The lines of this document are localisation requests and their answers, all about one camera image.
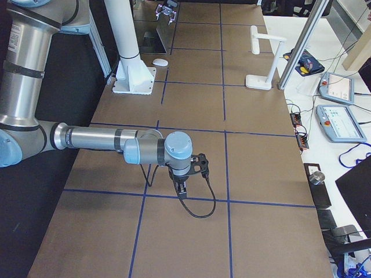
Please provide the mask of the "black monitor corner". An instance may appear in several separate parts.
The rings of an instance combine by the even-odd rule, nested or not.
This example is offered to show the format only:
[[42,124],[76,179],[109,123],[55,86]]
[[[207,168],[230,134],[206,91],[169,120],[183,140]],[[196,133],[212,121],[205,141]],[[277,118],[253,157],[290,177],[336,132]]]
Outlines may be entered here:
[[338,178],[336,185],[361,230],[370,238],[370,158]]

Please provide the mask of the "black usb hub far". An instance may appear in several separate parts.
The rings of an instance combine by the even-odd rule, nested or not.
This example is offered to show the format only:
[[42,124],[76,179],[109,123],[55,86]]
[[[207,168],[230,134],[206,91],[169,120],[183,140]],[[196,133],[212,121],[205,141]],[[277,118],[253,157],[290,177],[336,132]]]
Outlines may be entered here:
[[291,118],[293,127],[297,127],[297,126],[301,126],[302,125],[301,113],[299,113],[299,112],[292,112],[292,113],[290,113],[290,118]]

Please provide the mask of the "black usb hub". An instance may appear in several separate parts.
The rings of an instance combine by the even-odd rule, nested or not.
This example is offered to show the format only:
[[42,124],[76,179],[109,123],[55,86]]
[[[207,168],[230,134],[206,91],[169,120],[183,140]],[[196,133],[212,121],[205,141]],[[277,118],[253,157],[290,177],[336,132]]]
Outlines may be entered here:
[[292,112],[292,113],[290,113],[290,118],[291,118],[293,127],[297,127],[297,126],[301,126],[302,125],[301,113],[299,113],[299,112]]
[[308,145],[308,134],[304,132],[296,132],[295,133],[297,144],[299,147],[299,150],[304,151],[309,149]]

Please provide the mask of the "black box with cylinder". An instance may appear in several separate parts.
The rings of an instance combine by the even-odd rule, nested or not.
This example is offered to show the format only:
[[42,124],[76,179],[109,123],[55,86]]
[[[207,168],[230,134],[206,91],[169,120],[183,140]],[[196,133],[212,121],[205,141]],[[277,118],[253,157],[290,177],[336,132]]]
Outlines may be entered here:
[[[304,169],[307,175],[307,180],[311,173],[315,171],[322,172],[319,164],[315,164],[315,163],[304,163]],[[330,202],[330,198],[329,198],[326,186],[325,186],[325,181],[322,184],[313,185],[313,184],[310,184],[308,180],[308,184],[310,187],[310,191],[311,191],[311,195],[312,195],[312,199],[315,204],[315,207],[317,209],[329,208],[332,204]]]

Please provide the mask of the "grey laptop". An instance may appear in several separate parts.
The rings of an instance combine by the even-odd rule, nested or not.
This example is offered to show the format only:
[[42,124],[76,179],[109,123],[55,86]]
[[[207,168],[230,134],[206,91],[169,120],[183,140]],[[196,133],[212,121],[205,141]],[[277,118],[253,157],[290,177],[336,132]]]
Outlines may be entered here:
[[146,21],[142,27],[141,54],[168,54],[174,35],[174,23],[161,17],[158,21]]

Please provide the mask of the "white computer mouse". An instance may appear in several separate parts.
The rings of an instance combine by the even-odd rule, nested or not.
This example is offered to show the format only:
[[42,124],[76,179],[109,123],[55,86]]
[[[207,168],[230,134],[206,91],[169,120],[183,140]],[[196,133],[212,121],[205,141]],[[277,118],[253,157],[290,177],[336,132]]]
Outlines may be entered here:
[[155,58],[152,61],[152,64],[156,65],[156,66],[159,66],[159,67],[166,67],[166,66],[168,66],[168,61],[165,60],[165,59],[162,59],[162,58]]

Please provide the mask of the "blue yellow bag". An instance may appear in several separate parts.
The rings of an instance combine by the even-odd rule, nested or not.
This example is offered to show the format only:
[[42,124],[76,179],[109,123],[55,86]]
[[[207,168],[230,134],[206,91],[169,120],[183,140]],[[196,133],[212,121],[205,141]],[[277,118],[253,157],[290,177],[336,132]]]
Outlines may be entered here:
[[324,72],[325,67],[305,49],[297,62],[295,70],[301,76],[309,76]]

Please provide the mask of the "brown paper table cover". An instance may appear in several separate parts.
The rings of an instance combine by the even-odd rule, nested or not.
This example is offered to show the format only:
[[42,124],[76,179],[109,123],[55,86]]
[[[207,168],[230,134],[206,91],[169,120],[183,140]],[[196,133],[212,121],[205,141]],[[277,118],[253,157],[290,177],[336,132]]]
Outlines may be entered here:
[[29,277],[331,277],[284,93],[247,89],[254,5],[181,3],[149,96],[107,87],[91,124],[181,130],[210,181],[81,150]]

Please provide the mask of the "aluminium frame post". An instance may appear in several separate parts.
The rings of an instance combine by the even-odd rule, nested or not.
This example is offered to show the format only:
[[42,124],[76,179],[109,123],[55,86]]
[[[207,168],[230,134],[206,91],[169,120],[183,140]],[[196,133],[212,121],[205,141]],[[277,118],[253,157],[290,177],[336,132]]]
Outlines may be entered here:
[[301,55],[305,49],[306,44],[311,38],[312,33],[315,30],[315,27],[318,24],[319,19],[322,17],[325,8],[328,5],[329,0],[315,1],[312,11],[304,25],[304,28],[293,48],[292,55],[288,61],[280,81],[278,82],[278,89],[284,90],[288,81],[295,70],[296,64],[299,62]]

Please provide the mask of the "teach pendant far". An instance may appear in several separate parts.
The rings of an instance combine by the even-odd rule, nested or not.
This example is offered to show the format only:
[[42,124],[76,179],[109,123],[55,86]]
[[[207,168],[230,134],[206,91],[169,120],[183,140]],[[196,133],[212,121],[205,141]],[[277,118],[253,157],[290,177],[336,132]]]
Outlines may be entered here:
[[318,92],[324,99],[341,104],[354,103],[354,80],[333,72],[326,72],[321,76]]

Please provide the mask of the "teach pendant near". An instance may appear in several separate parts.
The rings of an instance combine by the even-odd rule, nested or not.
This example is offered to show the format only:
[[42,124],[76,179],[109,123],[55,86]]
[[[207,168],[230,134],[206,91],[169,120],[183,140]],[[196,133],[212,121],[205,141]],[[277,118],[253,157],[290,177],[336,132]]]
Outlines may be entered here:
[[360,143],[367,138],[347,105],[318,105],[317,120],[333,143]]

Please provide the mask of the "silver metal cylinder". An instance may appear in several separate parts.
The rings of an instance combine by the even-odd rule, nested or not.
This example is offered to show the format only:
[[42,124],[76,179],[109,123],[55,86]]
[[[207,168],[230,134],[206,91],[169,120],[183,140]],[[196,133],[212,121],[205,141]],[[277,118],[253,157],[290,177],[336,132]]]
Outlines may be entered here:
[[319,185],[324,182],[325,175],[321,171],[315,171],[309,175],[308,180],[310,184]]

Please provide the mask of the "black usb hub near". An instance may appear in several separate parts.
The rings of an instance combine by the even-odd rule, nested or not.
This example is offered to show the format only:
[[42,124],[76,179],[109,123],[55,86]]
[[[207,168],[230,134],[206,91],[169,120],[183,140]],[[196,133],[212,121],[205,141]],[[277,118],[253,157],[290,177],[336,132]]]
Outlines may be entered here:
[[295,133],[297,144],[299,147],[299,150],[304,151],[309,149],[308,145],[308,134],[304,132],[296,132]]

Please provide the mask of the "teach pendant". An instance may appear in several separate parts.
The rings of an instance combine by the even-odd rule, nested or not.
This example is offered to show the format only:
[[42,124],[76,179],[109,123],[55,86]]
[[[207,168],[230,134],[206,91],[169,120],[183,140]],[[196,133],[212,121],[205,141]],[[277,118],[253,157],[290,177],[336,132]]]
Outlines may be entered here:
[[367,138],[347,105],[318,105],[317,120],[333,143],[360,143]]
[[333,72],[326,72],[321,76],[318,92],[324,99],[341,104],[354,103],[354,80]]

